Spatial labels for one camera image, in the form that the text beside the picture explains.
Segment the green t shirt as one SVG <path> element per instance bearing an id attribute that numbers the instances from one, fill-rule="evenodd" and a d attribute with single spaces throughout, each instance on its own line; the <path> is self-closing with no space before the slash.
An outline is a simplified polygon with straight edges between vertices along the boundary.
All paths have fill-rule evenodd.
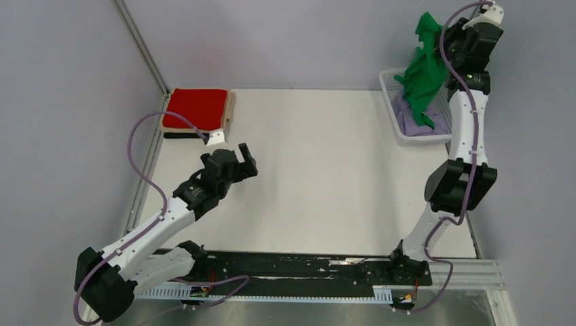
<path id="1" fill-rule="evenodd" d="M 395 79 L 403 85 L 403 96 L 412 110 L 418 126 L 433 128 L 434 123 L 426 113 L 427 106 L 435 98 L 447 75 L 447 67 L 436 52 L 436 41 L 442 31 L 429 12 L 425 12 L 418 21 L 415 34 L 421 43 L 415 49 L 412 62 L 401 76 Z"/>

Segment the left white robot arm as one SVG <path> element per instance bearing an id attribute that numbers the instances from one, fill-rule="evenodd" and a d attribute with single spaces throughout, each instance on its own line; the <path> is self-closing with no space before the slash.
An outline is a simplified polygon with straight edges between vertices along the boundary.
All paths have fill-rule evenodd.
<path id="1" fill-rule="evenodd" d="M 135 297 L 168 280 L 186 275 L 201 280 L 208 262 L 192 242 L 165 255 L 152 254 L 172 236 L 216 208 L 232 184 L 256 177 L 257 162 L 246 143 L 237 149 L 214 147 L 201 156 L 203 167 L 171 194 L 161 194 L 162 206 L 145 223 L 119 240 L 77 258 L 73 302 L 79 325 L 109 323 L 122 316 Z"/>

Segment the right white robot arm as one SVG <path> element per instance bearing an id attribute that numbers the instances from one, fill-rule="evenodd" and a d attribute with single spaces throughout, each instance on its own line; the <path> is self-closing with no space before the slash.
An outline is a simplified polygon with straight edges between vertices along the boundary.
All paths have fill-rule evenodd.
<path id="1" fill-rule="evenodd" d="M 448 224 L 460 225 L 467 211 L 480 203 L 497 180 L 484 150 L 484 114 L 490 94 L 485 70 L 490 54 L 503 34 L 503 13 L 445 23 L 427 48 L 446 78 L 452 118 L 449 158 L 427 179 L 422 216 L 407 238 L 391 254 L 388 274 L 396 283 L 423 275 L 432 259 L 431 249 Z"/>

